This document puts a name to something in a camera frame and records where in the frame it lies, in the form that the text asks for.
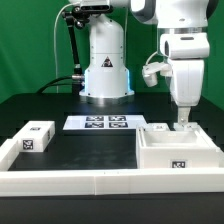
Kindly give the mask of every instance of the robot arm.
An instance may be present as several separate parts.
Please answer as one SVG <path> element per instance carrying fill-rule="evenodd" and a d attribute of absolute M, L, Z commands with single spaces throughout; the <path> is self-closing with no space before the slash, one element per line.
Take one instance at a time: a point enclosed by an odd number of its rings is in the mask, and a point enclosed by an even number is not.
<path fill-rule="evenodd" d="M 218 0 L 143 0 L 139 9 L 132 10 L 139 21 L 157 24 L 157 53 L 163 56 L 164 62 L 146 64 L 143 77 L 148 86 L 157 83 L 156 72 L 166 77 L 178 106 L 180 125 L 188 123 L 190 108 L 200 99 L 203 59 L 210 51 L 207 17 L 217 3 Z"/>

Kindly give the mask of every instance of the black cable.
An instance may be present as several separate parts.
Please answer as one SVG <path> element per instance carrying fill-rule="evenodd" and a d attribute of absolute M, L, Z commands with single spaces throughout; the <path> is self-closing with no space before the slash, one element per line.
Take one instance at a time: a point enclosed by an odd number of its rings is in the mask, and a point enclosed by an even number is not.
<path fill-rule="evenodd" d="M 47 83 L 46 85 L 44 85 L 43 87 L 41 87 L 36 93 L 43 93 L 43 91 L 44 91 L 46 88 L 52 86 L 54 83 L 56 83 L 56 82 L 60 82 L 60 81 L 62 81 L 62 80 L 66 80 L 66 79 L 72 79 L 72 76 L 63 76 L 63 77 L 54 79 L 54 80 L 50 81 L 49 83 Z"/>
<path fill-rule="evenodd" d="M 72 86 L 72 83 L 56 83 L 56 84 L 50 84 L 50 85 L 47 85 L 47 86 L 44 86 L 44 87 L 40 88 L 37 91 L 37 93 L 38 94 L 43 93 L 44 90 L 46 90 L 47 88 L 54 87 L 54 86 Z"/>

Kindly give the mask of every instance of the black surface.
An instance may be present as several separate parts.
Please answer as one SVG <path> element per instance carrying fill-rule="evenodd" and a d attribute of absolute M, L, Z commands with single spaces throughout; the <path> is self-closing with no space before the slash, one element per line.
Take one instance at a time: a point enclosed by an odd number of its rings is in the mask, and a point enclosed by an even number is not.
<path fill-rule="evenodd" d="M 171 127 L 169 94 L 137 94 L 131 103 L 99 107 L 70 94 L 21 94 L 0 105 L 0 141 L 29 120 L 54 120 L 44 153 L 21 153 L 11 170 L 135 168 L 135 131 L 63 131 L 68 115 L 143 115 Z M 224 149 L 224 112 L 202 98 L 190 120 Z M 223 223 L 224 193 L 0 198 L 1 223 Z"/>

